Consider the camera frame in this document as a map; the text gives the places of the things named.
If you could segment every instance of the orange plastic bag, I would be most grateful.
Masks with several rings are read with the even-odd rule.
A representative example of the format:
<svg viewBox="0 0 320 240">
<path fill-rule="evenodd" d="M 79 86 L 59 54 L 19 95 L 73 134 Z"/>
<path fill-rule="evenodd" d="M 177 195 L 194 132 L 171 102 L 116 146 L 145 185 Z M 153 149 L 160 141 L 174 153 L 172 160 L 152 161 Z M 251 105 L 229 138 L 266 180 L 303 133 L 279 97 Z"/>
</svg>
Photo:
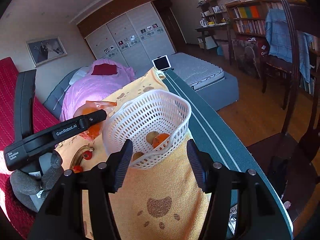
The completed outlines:
<svg viewBox="0 0 320 240">
<path fill-rule="evenodd" d="M 82 114 L 89 114 L 92 112 L 95 112 L 97 110 L 103 109 L 107 112 L 107 119 L 109 118 L 109 115 L 113 109 L 116 107 L 116 102 L 105 102 L 105 101 L 86 101 L 85 104 L 81 107 L 79 107 L 73 117 L 82 115 Z M 87 131 L 84 131 L 80 133 L 79 135 L 83 137 L 84 139 L 87 139 L 89 141 L 93 141 L 95 138 L 97 138 L 103 130 L 104 122 L 100 122 L 97 124 L 94 124 L 91 126 Z"/>
</svg>

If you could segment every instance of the kiwi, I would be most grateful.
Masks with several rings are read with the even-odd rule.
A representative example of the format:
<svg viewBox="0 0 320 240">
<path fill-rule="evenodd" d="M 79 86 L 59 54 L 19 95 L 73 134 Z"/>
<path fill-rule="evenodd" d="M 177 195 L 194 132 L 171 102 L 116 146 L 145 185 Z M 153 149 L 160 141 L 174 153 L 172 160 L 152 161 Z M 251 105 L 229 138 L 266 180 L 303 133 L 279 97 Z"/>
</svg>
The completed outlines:
<svg viewBox="0 0 320 240">
<path fill-rule="evenodd" d="M 144 155 L 144 153 L 142 153 L 142 152 L 136 152 L 136 153 L 133 155 L 132 159 L 135 161 L 136 159 L 140 158 L 140 157 L 143 156 L 143 155 Z"/>
<path fill-rule="evenodd" d="M 152 144 L 153 142 L 153 139 L 156 138 L 156 136 L 158 136 L 159 133 L 158 132 L 149 132 L 146 136 L 146 140 L 148 143 Z"/>
</svg>

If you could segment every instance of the dark wooden door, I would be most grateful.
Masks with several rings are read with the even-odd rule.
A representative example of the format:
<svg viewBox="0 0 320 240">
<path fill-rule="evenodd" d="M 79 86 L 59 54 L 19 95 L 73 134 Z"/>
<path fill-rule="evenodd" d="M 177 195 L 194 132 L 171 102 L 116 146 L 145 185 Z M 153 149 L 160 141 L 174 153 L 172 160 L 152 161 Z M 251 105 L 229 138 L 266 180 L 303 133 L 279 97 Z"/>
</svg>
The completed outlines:
<svg viewBox="0 0 320 240">
<path fill-rule="evenodd" d="M 184 48 L 186 42 L 183 38 L 179 25 L 170 9 L 170 6 L 172 5 L 171 1 L 155 0 L 153 1 L 153 4 L 157 9 L 176 50 L 178 52 L 181 51 Z"/>
</svg>

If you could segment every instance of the bride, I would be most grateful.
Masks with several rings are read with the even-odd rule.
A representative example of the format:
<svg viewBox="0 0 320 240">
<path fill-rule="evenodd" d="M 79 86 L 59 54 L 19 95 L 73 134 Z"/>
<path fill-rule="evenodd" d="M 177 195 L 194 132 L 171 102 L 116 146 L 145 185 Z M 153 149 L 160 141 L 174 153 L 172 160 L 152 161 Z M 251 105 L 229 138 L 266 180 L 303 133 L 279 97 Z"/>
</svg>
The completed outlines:
<svg viewBox="0 0 320 240">
<path fill-rule="evenodd" d="M 59 54 L 53 50 L 52 46 L 48 42 L 46 43 L 46 47 L 48 49 L 48 59 L 59 56 Z"/>
</svg>

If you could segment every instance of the red quilted fabric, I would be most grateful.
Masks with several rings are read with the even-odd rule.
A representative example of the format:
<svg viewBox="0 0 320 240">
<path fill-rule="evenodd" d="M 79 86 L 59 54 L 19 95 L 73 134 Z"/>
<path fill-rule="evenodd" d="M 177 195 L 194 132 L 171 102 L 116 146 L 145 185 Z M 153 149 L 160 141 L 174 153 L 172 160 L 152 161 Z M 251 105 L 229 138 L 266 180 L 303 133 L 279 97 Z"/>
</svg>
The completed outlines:
<svg viewBox="0 0 320 240">
<path fill-rule="evenodd" d="M 22 205 L 15 197 L 9 181 L 10 172 L 6 169 L 3 150 L 14 141 L 13 104 L 18 70 L 10 57 L 0 60 L 0 190 L 5 200 L 0 199 L 12 225 L 23 238 L 27 238 L 35 213 Z M 39 132 L 59 121 L 35 98 L 33 104 L 34 131 Z"/>
</svg>

